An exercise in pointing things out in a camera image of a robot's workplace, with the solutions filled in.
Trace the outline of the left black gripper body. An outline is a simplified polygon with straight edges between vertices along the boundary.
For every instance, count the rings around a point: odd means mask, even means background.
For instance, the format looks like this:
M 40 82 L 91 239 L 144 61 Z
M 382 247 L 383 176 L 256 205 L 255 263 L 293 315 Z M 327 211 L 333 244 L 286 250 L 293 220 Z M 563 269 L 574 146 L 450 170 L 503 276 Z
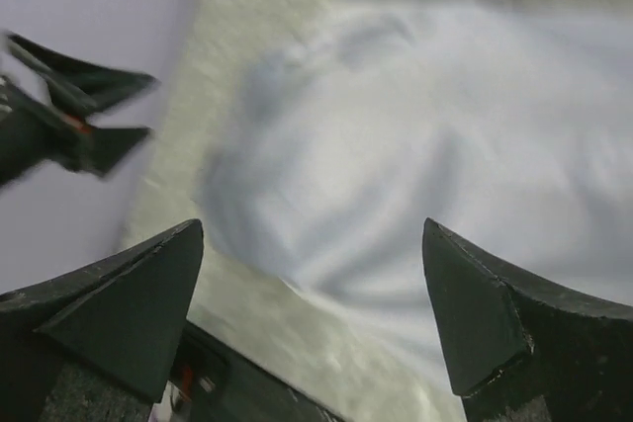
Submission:
M 92 170 L 92 131 L 86 118 L 92 99 L 62 78 L 45 79 L 50 103 L 22 90 L 10 76 L 1 76 L 1 183 L 20 179 L 44 160 L 71 172 Z

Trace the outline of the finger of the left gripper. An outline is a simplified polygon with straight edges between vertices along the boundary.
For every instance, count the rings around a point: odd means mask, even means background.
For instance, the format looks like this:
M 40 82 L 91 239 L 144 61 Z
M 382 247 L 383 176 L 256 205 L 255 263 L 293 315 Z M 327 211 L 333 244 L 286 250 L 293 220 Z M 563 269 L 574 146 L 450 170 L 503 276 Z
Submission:
M 158 84 L 147 73 L 83 61 L 13 32 L 5 40 L 8 52 L 45 82 L 52 104 L 78 119 L 105 113 Z
M 151 135 L 149 127 L 55 127 L 52 132 L 54 160 L 73 173 L 103 178 Z

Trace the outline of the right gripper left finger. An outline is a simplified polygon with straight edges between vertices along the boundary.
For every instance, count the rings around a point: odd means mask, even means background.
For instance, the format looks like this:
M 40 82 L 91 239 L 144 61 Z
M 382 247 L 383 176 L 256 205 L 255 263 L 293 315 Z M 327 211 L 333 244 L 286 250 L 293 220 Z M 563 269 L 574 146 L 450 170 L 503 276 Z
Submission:
M 1 296 L 4 421 L 145 421 L 166 386 L 204 253 L 189 219 Z

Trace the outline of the grey pillowcase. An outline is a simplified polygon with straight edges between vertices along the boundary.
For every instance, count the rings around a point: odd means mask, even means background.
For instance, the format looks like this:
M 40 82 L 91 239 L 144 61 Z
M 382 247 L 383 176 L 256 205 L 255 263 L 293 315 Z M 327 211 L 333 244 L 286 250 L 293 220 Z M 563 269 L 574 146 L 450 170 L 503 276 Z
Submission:
M 201 205 L 217 251 L 446 386 L 428 218 L 564 286 L 632 300 L 632 12 L 346 6 L 250 70 Z

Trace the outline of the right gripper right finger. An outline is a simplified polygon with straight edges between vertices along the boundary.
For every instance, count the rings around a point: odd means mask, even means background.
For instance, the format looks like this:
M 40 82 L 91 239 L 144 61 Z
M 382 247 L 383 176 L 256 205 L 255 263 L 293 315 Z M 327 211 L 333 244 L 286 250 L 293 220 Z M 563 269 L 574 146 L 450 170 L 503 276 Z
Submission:
M 631 420 L 630 306 L 523 270 L 431 218 L 422 261 L 468 420 Z

